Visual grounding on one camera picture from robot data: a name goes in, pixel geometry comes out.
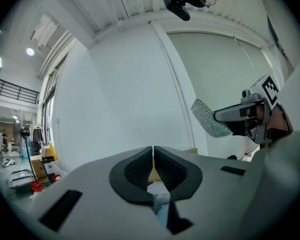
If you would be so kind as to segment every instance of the yellow object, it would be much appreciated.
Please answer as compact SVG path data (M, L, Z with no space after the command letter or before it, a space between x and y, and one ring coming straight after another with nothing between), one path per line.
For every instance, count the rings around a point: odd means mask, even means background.
M48 141L48 144L49 144L50 151L51 151L51 153L52 153L52 156L53 156L54 160L57 161L57 155L56 155L56 151L55 151L55 149L54 149L54 146L52 146L51 141Z

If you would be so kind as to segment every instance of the metal railing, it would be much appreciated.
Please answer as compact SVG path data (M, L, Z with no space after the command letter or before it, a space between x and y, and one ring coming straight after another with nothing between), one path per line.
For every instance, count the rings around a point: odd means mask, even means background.
M0 79L0 95L18 101L37 104L39 92Z

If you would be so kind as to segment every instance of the balcony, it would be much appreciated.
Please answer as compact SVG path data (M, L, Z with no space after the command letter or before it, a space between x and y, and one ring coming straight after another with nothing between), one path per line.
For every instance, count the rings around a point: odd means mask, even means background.
M38 103L39 92L0 79L0 95L31 104Z

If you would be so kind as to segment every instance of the red object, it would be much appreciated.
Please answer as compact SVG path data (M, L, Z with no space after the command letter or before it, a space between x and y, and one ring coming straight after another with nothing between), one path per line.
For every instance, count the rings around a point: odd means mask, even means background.
M32 192L41 192L42 190L44 190L44 187L41 185L41 181L40 180L35 180L31 182L31 190Z
M52 176L53 182L57 182L57 181L60 180L60 179L61 179L61 175L60 175L60 174L57 174L57 175L53 175L53 176Z

